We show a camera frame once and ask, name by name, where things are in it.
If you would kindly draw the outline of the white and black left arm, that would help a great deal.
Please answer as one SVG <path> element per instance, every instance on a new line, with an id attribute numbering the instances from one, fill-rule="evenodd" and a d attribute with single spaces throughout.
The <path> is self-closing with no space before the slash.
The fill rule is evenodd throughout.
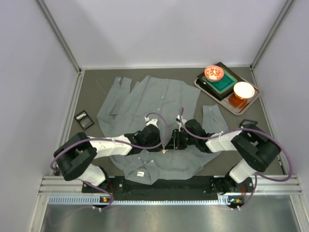
<path id="1" fill-rule="evenodd" d="M 131 161 L 142 164 L 148 152 L 160 151 L 160 142 L 160 131 L 154 124 L 114 138 L 89 137 L 79 132 L 54 153 L 54 158 L 66 181 L 78 179 L 86 187 L 110 191 L 112 183 L 107 172 L 94 165 L 94 160 L 109 158 L 123 170 Z"/>

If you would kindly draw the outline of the grey button-up shirt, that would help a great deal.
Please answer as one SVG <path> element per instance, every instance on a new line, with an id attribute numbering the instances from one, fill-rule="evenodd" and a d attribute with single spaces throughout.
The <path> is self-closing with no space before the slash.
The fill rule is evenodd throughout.
<path id="1" fill-rule="evenodd" d="M 163 116 L 158 122 L 161 137 L 168 141 L 178 128 L 176 117 L 181 109 L 183 117 L 194 117 L 200 90 L 183 81 L 151 76 L 131 86 L 131 79 L 117 77 L 98 112 L 97 120 L 106 137 L 134 133 L 145 126 L 145 116 Z M 151 185 L 159 179 L 186 180 L 198 172 L 216 154 L 207 154 L 190 145 L 185 150 L 163 153 L 142 151 L 136 155 L 111 156 L 112 163 L 124 172 L 126 179 Z"/>

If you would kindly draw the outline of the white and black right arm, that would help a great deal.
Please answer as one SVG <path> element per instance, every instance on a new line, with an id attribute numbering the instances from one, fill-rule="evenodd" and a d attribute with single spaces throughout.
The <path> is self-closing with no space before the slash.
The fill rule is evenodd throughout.
<path id="1" fill-rule="evenodd" d="M 280 147 L 257 127 L 257 122 L 243 120 L 232 132 L 207 133 L 195 119 L 174 129 L 167 149 L 185 150 L 194 145 L 203 153 L 237 151 L 242 159 L 223 178 L 213 179 L 211 187 L 219 194 L 246 191 L 245 181 L 255 173 L 263 173 L 280 154 Z"/>

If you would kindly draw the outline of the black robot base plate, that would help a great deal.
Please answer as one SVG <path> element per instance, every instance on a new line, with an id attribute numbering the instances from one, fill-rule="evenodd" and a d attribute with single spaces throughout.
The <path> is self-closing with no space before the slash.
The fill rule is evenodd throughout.
<path id="1" fill-rule="evenodd" d="M 116 201 L 215 200 L 218 194 L 236 193 L 243 196 L 251 193 L 253 180 L 248 177 L 237 184 L 229 177 L 194 176 L 187 180 L 159 179 L 152 185 L 146 185 L 116 176 L 108 178 L 98 187 L 112 194 Z"/>

